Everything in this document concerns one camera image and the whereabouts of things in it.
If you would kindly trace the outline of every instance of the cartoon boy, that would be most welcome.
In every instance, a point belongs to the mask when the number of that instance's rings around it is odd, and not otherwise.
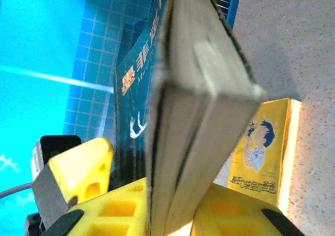
[[[255,171],[258,171],[264,161],[265,148],[274,139],[272,124],[267,121],[262,121],[260,125],[252,123],[250,129],[245,132],[244,138],[247,140],[247,145],[243,152],[244,163],[248,167],[254,167]],[[256,144],[256,148],[250,151],[252,138]]]

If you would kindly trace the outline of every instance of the floor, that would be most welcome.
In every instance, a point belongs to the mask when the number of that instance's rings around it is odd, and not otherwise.
[[[303,102],[288,217],[306,235],[335,231],[334,25],[335,0],[240,0],[234,25],[269,99]]]

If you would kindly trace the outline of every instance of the cable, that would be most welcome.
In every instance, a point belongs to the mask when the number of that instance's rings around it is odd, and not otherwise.
[[[31,185],[32,185],[32,183],[27,183],[27,184],[24,184],[24,185],[19,185],[19,186],[13,187],[13,188],[8,189],[8,190],[4,190],[3,192],[0,192],[0,199],[4,198],[4,197],[7,197],[11,194],[14,194],[14,193],[18,193],[22,190],[29,189],[29,188],[31,188]]]

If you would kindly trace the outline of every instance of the book with chinese text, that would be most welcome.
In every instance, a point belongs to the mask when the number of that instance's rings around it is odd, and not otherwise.
[[[228,187],[287,213],[301,102],[263,103],[233,152]]]
[[[189,235],[264,91],[214,0],[167,0],[146,130],[148,233]]]

